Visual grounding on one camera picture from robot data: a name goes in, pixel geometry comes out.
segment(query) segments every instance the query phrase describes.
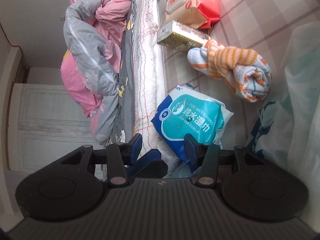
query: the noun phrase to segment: wet wipes package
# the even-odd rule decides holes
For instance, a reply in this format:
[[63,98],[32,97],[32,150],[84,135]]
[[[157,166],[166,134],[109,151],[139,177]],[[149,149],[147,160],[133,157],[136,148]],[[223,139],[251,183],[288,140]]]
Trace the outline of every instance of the wet wipes package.
[[233,115],[224,103],[184,86],[177,86],[158,106],[152,123],[172,151],[191,167],[183,140],[191,133],[199,143],[220,143]]

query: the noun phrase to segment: white and orange towel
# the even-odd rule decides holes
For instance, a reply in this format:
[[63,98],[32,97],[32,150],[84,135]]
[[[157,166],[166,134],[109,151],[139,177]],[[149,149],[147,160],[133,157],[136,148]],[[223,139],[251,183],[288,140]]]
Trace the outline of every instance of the white and orange towel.
[[224,47],[209,40],[201,48],[190,49],[188,61],[196,70],[223,79],[237,97],[249,102],[263,100],[269,93],[271,70],[253,49]]

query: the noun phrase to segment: white plastic bag with blue print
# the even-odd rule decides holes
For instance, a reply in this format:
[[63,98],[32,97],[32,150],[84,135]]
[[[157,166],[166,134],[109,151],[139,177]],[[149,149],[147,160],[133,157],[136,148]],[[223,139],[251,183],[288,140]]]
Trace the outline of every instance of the white plastic bag with blue print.
[[308,187],[302,219],[320,231],[320,22],[293,31],[247,148]]
[[224,103],[184,86],[177,86],[158,106],[152,123],[172,151],[193,170],[183,146],[187,133],[199,143],[220,143],[232,112]]

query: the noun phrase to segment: white door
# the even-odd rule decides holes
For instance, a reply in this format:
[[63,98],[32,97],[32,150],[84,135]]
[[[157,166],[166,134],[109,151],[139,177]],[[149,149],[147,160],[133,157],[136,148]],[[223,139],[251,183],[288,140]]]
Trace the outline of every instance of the white door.
[[[33,173],[85,144],[102,149],[91,137],[89,125],[64,86],[14,84],[8,128],[10,170]],[[99,165],[96,177],[102,179]]]

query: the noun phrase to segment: gray wall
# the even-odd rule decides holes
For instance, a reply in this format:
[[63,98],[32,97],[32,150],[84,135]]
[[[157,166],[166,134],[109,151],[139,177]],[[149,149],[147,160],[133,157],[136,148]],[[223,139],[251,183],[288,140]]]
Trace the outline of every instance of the gray wall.
[[10,47],[10,44],[7,42],[7,39],[5,38],[4,33],[0,28],[0,78],[2,76],[4,63],[7,60]]
[[4,31],[21,46],[30,67],[60,68],[67,49],[60,17],[68,6],[69,0],[0,0]]

